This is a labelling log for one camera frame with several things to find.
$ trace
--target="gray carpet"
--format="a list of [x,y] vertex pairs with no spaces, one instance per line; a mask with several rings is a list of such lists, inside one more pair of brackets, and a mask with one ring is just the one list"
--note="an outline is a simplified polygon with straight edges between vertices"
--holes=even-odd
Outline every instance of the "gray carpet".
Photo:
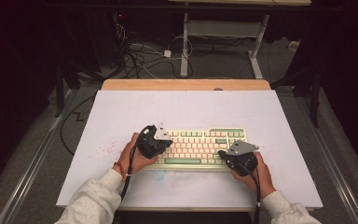
[[[193,44],[194,51],[190,56],[193,69],[192,78],[254,78],[251,66],[246,60],[246,50],[252,47],[252,40],[245,40],[238,46],[216,44],[212,52],[211,45],[204,41]],[[257,59],[267,81],[276,81],[284,77],[294,56],[294,53],[287,49],[288,44],[289,41],[286,39],[276,41],[272,45],[262,44]],[[152,43],[148,43],[147,46],[153,48],[150,49],[151,51],[156,49],[162,52],[165,49]],[[145,62],[159,57],[144,53],[142,55]],[[147,68],[149,73],[142,70],[138,74],[139,78],[174,78],[174,75],[179,75],[179,61],[164,60],[164,62],[169,63],[159,63],[154,66],[151,65],[155,63],[145,63],[145,68],[151,66]],[[109,68],[104,70],[106,74],[110,71]],[[130,76],[135,75],[136,73],[131,71]],[[87,76],[80,76],[82,87],[78,91],[71,91],[67,97],[66,105],[68,107],[62,119],[66,118],[72,108],[93,96],[101,87],[101,84],[90,81]],[[126,76],[124,73],[120,73],[115,78],[124,76]],[[310,125],[307,115],[307,106],[309,105],[307,97],[295,98],[290,87],[281,87],[277,89],[277,93],[324,203],[324,208],[315,210],[311,214],[322,223],[358,223],[358,158],[334,116],[334,112],[331,111],[323,90],[320,99],[319,129]],[[41,146],[49,127],[56,120],[54,118],[56,109],[54,92],[51,94],[50,101],[51,105],[34,122],[0,176],[0,215],[21,176],[27,171],[35,153]],[[76,114],[69,114],[68,120],[62,128],[64,142],[72,151],[76,150],[91,107],[92,100],[88,100],[75,110],[80,113],[79,117]],[[63,209],[55,206],[55,203],[70,166],[72,155],[63,146],[59,130],[51,136],[46,157],[44,157],[40,168],[36,169],[37,176],[26,193],[26,197],[20,202],[20,209],[15,211],[15,216],[8,223],[53,223],[61,216]],[[330,157],[325,156],[325,149],[328,149],[334,159],[333,166],[329,160]],[[337,175],[340,175],[343,181],[342,179],[337,181]],[[346,203],[342,199],[343,193],[350,193],[355,203],[351,200]],[[270,223],[269,214],[266,211],[261,214],[261,223]]]

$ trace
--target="beige keyboard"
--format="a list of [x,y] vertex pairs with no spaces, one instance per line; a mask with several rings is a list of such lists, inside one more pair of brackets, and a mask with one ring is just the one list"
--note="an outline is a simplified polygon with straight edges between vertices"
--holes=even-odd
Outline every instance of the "beige keyboard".
[[165,152],[158,155],[155,164],[146,166],[148,170],[228,170],[217,154],[241,140],[247,142],[243,128],[212,128],[203,130],[167,131],[173,143]]

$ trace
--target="black device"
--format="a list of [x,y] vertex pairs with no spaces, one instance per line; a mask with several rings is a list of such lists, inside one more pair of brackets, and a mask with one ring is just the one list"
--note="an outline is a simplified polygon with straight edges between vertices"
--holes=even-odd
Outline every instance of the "black device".
[[258,150],[258,146],[235,141],[227,152],[219,150],[219,156],[226,162],[228,168],[237,172],[240,176],[246,176],[257,167],[257,158],[253,151]]
[[139,134],[136,146],[143,156],[148,159],[163,153],[165,148],[172,144],[172,140],[162,127],[155,125],[146,126]]

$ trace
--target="table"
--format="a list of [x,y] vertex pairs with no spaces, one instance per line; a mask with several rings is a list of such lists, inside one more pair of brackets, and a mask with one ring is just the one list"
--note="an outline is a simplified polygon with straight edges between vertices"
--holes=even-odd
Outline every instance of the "table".
[[[309,6],[310,0],[170,0],[173,2],[209,3],[209,4],[237,4],[237,5],[263,5],[263,6]],[[249,60],[255,74],[255,78],[263,78],[257,61],[257,52],[263,40],[267,28],[269,15],[264,15],[261,22],[237,22],[237,21],[191,21],[188,13],[184,17],[183,53],[181,61],[181,77],[187,77],[188,66],[188,36],[189,35],[212,35],[212,36],[234,36],[255,37],[253,50],[248,51]]]
[[[260,146],[276,176],[275,187],[290,202],[309,209],[323,206],[275,91],[265,80],[232,79],[106,80],[95,98],[57,205],[66,206],[84,181],[109,169],[129,133],[160,121],[166,129],[245,127],[248,140]],[[225,197],[211,197],[219,194]],[[250,211],[254,207],[254,194],[230,173],[143,170],[132,177],[119,210]]]

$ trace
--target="white sleeve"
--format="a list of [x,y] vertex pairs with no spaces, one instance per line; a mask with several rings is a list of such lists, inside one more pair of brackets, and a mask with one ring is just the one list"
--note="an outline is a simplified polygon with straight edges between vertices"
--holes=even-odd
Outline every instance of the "white sleeve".
[[270,193],[266,198],[264,198],[263,204],[266,206],[272,217],[272,224],[321,223],[312,217],[302,204],[289,203],[279,191]]
[[56,224],[109,223],[120,206],[121,175],[109,169],[101,179],[90,179],[72,196]]

